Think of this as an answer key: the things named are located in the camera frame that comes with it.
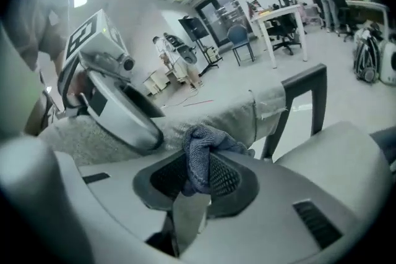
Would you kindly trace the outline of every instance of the backpack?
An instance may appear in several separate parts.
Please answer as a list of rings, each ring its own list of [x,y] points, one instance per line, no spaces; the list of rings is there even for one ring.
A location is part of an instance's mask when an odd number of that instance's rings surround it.
[[[379,78],[381,33],[375,23],[363,29],[356,39],[353,70],[358,80],[375,83]]]

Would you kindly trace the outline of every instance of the stand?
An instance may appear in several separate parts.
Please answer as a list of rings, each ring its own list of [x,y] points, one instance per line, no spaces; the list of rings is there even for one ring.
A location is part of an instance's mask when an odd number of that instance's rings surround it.
[[[220,58],[217,59],[216,61],[212,62],[212,61],[210,60],[208,54],[207,54],[207,50],[208,50],[208,49],[207,49],[207,48],[205,49],[205,46],[202,44],[201,40],[200,40],[200,39],[196,40],[196,43],[197,43],[197,45],[198,45],[200,51],[201,51],[202,54],[204,55],[204,58],[205,58],[206,61],[208,62],[208,66],[207,66],[206,69],[203,71],[203,73],[206,72],[206,70],[207,70],[208,68],[211,68],[211,67],[217,67],[217,68],[219,68],[218,65],[217,65],[216,63],[217,63],[218,61],[220,61],[220,60],[223,60],[223,58],[220,57]]]

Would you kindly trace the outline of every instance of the blue chair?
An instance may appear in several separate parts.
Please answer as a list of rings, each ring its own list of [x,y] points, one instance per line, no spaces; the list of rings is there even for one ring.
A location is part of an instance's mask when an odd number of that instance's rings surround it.
[[[237,49],[245,45],[247,45],[252,62],[254,62],[255,57],[250,46],[248,31],[243,25],[233,25],[227,32],[227,38],[234,44],[232,49],[239,66],[241,66],[241,58],[239,57]]]

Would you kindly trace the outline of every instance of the white cabinet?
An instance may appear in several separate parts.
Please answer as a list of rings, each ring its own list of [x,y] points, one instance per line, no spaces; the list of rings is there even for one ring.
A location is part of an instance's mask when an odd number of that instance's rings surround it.
[[[165,73],[158,69],[155,72],[152,72],[148,79],[146,79],[143,84],[147,87],[147,89],[155,95],[159,93],[161,90],[166,88],[166,84],[169,82],[169,78],[165,75]]]

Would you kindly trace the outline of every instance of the gray towel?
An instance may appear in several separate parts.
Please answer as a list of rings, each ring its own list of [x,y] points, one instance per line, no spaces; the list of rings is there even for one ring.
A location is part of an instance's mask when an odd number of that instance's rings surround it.
[[[183,142],[186,153],[188,181],[183,194],[210,194],[209,153],[211,149],[232,151],[254,156],[254,150],[248,150],[241,142],[235,141],[228,133],[210,126],[196,125],[190,127]]]

